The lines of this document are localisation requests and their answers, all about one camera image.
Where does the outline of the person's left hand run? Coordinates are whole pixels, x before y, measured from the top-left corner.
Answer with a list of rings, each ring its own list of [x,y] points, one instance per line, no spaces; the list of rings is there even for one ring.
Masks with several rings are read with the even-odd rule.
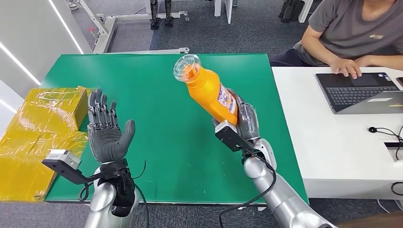
[[[370,67],[373,65],[373,56],[372,55],[363,56],[354,60],[354,62],[359,67]]]

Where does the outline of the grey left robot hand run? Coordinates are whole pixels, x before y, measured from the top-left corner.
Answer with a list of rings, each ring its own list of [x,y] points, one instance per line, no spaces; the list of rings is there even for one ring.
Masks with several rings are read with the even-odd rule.
[[[135,121],[127,120],[122,129],[118,123],[116,101],[107,104],[101,89],[91,92],[88,99],[87,125],[90,149],[100,163],[123,159],[135,135]]]

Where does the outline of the person's right hand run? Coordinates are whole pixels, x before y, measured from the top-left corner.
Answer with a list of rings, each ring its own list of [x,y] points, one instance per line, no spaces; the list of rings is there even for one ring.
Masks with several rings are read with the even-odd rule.
[[[350,59],[336,57],[331,60],[328,65],[331,67],[334,74],[342,74],[344,77],[357,79],[362,76],[362,72],[358,64]]]

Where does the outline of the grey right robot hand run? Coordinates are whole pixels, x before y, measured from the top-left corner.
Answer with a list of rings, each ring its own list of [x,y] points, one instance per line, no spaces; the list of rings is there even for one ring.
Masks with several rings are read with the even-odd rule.
[[[255,142],[260,138],[259,122],[255,108],[245,102],[234,90],[228,89],[233,95],[238,106],[237,130],[239,135],[246,141]]]

